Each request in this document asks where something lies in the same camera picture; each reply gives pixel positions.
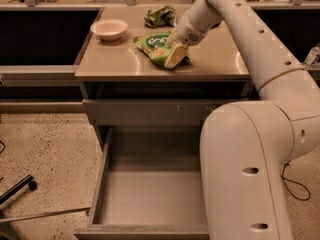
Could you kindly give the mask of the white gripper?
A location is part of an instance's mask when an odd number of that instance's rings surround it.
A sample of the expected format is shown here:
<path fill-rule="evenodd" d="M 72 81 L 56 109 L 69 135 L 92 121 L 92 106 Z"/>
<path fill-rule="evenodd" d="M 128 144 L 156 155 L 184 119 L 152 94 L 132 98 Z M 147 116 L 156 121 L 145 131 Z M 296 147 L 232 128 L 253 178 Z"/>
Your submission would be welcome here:
<path fill-rule="evenodd" d="M 207 35 L 206 31 L 197 29 L 185 13 L 178 21 L 177 27 L 173 29 L 166 44 L 171 47 L 164 66 L 168 69 L 176 67 L 188 54 L 188 46 L 199 44 Z"/>

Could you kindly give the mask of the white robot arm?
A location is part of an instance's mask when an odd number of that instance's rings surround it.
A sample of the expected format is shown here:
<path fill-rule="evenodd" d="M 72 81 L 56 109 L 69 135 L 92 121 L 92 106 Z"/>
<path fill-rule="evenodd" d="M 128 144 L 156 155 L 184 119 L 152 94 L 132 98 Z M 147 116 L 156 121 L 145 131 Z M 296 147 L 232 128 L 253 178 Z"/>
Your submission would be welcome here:
<path fill-rule="evenodd" d="M 174 67 L 218 22 L 226 23 L 260 96 L 206 118 L 200 164 L 210 240 L 293 240 L 282 163 L 320 144 L 320 89 L 246 0 L 196 0 L 168 44 Z"/>

